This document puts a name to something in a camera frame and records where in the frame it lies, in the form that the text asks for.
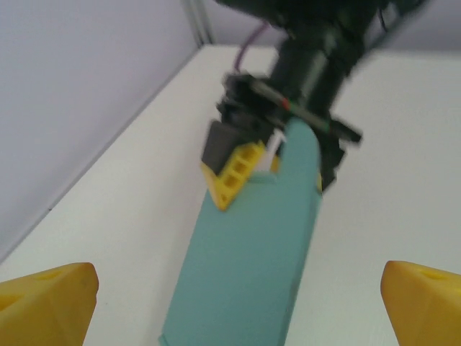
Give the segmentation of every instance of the robotic arm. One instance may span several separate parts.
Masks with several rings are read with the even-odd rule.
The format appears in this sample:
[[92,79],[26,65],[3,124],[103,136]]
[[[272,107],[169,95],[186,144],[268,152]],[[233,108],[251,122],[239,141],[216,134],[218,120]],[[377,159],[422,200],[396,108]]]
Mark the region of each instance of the robotic arm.
[[[318,139],[325,191],[336,180],[345,145],[362,139],[330,113],[343,81],[427,0],[216,1],[283,29],[288,38],[268,77],[234,73],[225,78],[221,119],[211,124],[202,155],[214,203],[221,210],[231,204],[274,130],[284,130],[293,117],[303,119]],[[390,15],[394,19],[388,22]],[[382,33],[367,43],[378,20]]]
[[[225,78],[220,121],[211,123],[202,155],[210,194],[195,224],[160,342],[280,346],[321,193],[336,179],[345,145],[362,139],[332,116],[331,106],[354,66],[425,1],[218,2],[282,28],[288,38],[269,76],[234,71]],[[391,9],[395,19],[389,23]],[[366,44],[376,23],[384,33]],[[287,135],[277,179],[252,174],[276,129]],[[241,198],[222,213],[243,186]]]

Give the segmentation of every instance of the yellow 3d-printed part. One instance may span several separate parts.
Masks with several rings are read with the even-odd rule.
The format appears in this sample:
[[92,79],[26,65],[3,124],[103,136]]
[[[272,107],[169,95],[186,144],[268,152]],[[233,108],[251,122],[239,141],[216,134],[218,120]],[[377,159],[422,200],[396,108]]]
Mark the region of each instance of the yellow 3d-printed part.
[[381,294],[400,346],[461,345],[461,275],[389,262]]
[[317,191],[319,193],[323,192],[323,179],[322,179],[322,174],[318,173],[317,177]]
[[272,163],[271,163],[271,172],[278,173],[279,169],[280,169],[280,158],[278,156],[274,156],[274,158],[272,159]]
[[222,172],[216,174],[206,165],[201,165],[211,198],[218,209],[226,210],[236,198],[258,164],[266,147],[262,142],[248,143],[237,147]]
[[0,283],[0,345],[82,346],[98,285],[89,263]]

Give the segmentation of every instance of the white wall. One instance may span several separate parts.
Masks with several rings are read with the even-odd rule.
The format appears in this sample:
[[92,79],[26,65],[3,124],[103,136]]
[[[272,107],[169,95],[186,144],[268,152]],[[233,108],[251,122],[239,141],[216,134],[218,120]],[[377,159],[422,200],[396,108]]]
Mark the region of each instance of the white wall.
[[0,261],[196,49],[180,0],[0,0]]
[[[258,24],[256,19],[220,6],[213,0],[203,1],[218,43],[239,44]],[[460,13],[459,0],[432,0],[422,15],[397,34],[389,46],[399,50],[461,50]],[[261,37],[259,43],[273,45],[281,37],[279,32],[271,30]]]

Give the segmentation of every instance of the white table surface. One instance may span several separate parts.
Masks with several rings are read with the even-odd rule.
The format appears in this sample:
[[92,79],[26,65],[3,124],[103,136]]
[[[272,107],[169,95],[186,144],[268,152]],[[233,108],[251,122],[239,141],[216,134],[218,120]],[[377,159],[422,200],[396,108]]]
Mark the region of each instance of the white table surface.
[[[205,194],[198,163],[235,48],[205,48],[0,265],[0,281],[92,262],[86,346],[156,345]],[[271,49],[244,67],[264,71]],[[382,54],[336,107],[364,130],[325,196],[287,346],[397,345],[388,260],[461,273],[461,57]]]

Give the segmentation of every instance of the teal block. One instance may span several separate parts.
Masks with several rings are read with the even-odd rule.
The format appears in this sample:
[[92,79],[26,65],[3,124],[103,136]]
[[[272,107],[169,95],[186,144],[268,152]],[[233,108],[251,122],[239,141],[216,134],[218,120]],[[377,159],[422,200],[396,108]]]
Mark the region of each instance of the teal block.
[[162,346],[282,346],[321,200],[312,130],[293,121],[276,176],[255,176],[226,212],[207,195]]

